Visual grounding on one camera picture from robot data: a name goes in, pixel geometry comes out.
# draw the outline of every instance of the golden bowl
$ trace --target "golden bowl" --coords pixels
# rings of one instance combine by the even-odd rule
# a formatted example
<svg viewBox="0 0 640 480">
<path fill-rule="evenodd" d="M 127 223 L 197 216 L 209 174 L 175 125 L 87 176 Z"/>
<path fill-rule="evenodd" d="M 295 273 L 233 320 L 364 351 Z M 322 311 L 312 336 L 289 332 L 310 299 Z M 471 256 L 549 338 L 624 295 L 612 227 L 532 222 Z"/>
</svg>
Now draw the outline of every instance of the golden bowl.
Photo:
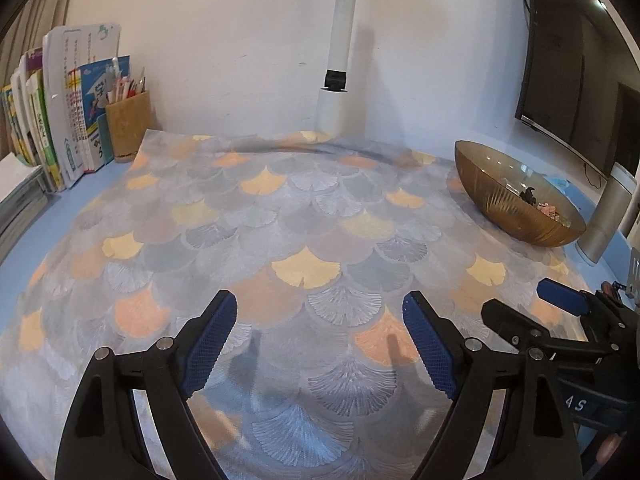
<svg viewBox="0 0 640 480">
<path fill-rule="evenodd" d="M 585 231 L 582 216 L 569 199 L 531 168 L 477 142 L 456 142 L 456 167 L 462 185 L 482 214 L 508 234 L 539 247 L 559 247 Z M 565 227 L 529 205 L 517 193 L 528 187 L 538 203 L 556 206 Z"/>
</svg>

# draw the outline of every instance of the patterned tablecloth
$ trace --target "patterned tablecloth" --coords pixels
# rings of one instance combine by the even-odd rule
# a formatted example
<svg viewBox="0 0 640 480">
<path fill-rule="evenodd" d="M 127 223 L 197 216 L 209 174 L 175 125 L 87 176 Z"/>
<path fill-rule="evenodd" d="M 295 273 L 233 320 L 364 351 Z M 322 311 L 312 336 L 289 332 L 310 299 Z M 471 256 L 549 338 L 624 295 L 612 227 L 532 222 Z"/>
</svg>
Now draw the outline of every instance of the patterned tablecloth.
<svg viewBox="0 0 640 480">
<path fill-rule="evenodd" d="M 229 478 L 408 479 L 449 401 L 404 328 L 402 297 L 422 291 L 494 349 L 508 350 L 481 322 L 490 298 L 580 337 L 537 299 L 545 276 L 586 288 L 563 250 L 492 226 L 450 160 L 311 132 L 148 132 L 130 171 L 77 216 L 20 296 L 0 338 L 0 412 L 52 478 L 95 349 L 146 349 L 228 288 L 238 322 L 189 404 Z M 136 401 L 154 465 L 170 477 L 145 396 Z"/>
</svg>

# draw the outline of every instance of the pen holder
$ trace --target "pen holder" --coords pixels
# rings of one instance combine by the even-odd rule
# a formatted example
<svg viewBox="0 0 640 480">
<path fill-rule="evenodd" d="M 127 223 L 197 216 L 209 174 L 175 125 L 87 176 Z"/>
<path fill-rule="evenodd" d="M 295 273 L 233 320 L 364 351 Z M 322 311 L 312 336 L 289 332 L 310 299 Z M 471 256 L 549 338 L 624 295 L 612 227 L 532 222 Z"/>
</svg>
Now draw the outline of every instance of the pen holder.
<svg viewBox="0 0 640 480">
<path fill-rule="evenodd" d="M 130 162 L 140 149 L 145 132 L 154 126 L 149 92 L 107 105 L 107 122 L 116 162 Z"/>
</svg>

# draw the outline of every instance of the blue gripper pad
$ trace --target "blue gripper pad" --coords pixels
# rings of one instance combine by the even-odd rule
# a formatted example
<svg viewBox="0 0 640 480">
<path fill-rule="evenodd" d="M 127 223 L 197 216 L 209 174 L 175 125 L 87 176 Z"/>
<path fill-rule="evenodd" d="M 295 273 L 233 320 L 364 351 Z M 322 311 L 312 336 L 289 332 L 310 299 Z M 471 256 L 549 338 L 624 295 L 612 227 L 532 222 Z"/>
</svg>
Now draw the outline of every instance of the blue gripper pad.
<svg viewBox="0 0 640 480">
<path fill-rule="evenodd" d="M 411 294 L 407 294 L 402 302 L 402 318 L 433 385 L 453 399 L 458 392 L 453 357 Z"/>
<path fill-rule="evenodd" d="M 545 278 L 538 283 L 538 297 L 574 316 L 589 313 L 589 304 L 584 295 L 562 283 Z"/>
<path fill-rule="evenodd" d="M 220 351 L 225 345 L 226 338 L 236 322 L 237 313 L 236 297 L 229 292 L 210 317 L 199 338 L 197 338 L 186 356 L 184 380 L 180 385 L 180 390 L 185 399 L 189 399 L 194 392 L 204 388 L 220 355 Z"/>
</svg>

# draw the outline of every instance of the book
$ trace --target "book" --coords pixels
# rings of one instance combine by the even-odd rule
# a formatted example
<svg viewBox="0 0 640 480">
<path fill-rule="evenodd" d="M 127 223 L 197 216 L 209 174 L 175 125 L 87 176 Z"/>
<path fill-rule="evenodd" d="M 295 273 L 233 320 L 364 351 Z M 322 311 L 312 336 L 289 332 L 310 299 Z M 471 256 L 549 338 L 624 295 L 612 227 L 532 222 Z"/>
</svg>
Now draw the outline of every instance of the book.
<svg viewBox="0 0 640 480">
<path fill-rule="evenodd" d="M 20 90 L 22 91 L 22 99 L 25 106 L 25 115 L 29 131 L 33 136 L 33 140 L 36 142 L 38 139 L 38 127 L 36 126 L 35 117 L 29 107 L 29 96 L 27 91 L 27 81 L 31 75 L 35 74 L 42 68 L 42 49 L 32 48 L 25 52 L 20 58 L 18 65 L 18 78 L 20 80 Z"/>
<path fill-rule="evenodd" d="M 44 83 L 42 79 L 42 69 L 31 75 L 27 81 L 28 93 L 30 98 L 31 110 L 33 111 L 38 134 L 38 144 L 42 149 L 41 162 L 43 162 L 44 170 L 50 174 L 54 184 L 54 191 L 62 191 L 65 184 L 60 175 L 58 160 L 56 153 L 51 145 L 51 133 L 49 130 L 49 121 L 47 119 L 47 109 L 44 103 Z"/>
<path fill-rule="evenodd" d="M 12 197 L 37 180 L 41 174 L 42 168 L 26 166 L 13 153 L 0 160 L 0 214 L 7 208 Z"/>
<path fill-rule="evenodd" d="M 66 92 L 66 77 L 73 69 L 118 55 L 120 26 L 98 23 L 55 27 L 43 38 L 44 88 L 51 138 L 67 186 L 84 173 L 73 115 Z"/>
<path fill-rule="evenodd" d="M 0 234 L 11 225 L 20 211 L 29 205 L 29 202 L 38 199 L 41 194 L 42 188 L 39 182 L 34 180 L 25 186 L 24 191 L 11 197 L 0 212 Z"/>
<path fill-rule="evenodd" d="M 0 234 L 0 263 L 5 260 L 11 249 L 18 243 L 22 234 L 47 206 L 47 202 L 47 196 L 40 190 L 38 198 L 31 200 Z"/>
<path fill-rule="evenodd" d="M 70 114 L 72 131 L 77 139 L 84 172 L 93 171 L 91 152 L 82 113 L 82 87 L 80 83 L 80 69 L 75 68 L 66 75 L 66 102 Z"/>
<path fill-rule="evenodd" d="M 108 131 L 108 123 L 100 118 L 106 113 L 107 67 L 111 60 L 100 60 L 79 67 L 81 75 L 82 114 L 86 126 L 88 149 L 93 171 L 113 160 L 113 147 Z M 129 56 L 118 58 L 120 75 L 129 76 Z"/>
<path fill-rule="evenodd" d="M 18 121 L 18 127 L 22 133 L 24 140 L 24 147 L 29 153 L 28 160 L 31 161 L 33 166 L 40 165 L 40 157 L 36 150 L 36 145 L 29 129 L 29 123 L 27 122 L 25 112 L 25 102 L 22 97 L 22 83 L 20 82 L 19 68 L 15 69 L 14 74 L 11 76 L 12 95 L 14 98 L 14 106 L 16 118 Z"/>
<path fill-rule="evenodd" d="M 11 90 L 11 85 L 7 85 L 0 91 L 0 103 L 2 105 L 2 110 L 4 110 L 4 118 L 6 120 L 6 126 L 9 131 L 9 135 L 11 137 L 11 142 L 14 145 L 14 150 L 16 155 L 25 156 L 24 146 L 20 138 L 18 137 L 18 132 L 16 131 L 15 125 L 17 123 L 17 118 L 15 117 L 15 106 L 14 106 L 14 96 Z"/>
</svg>

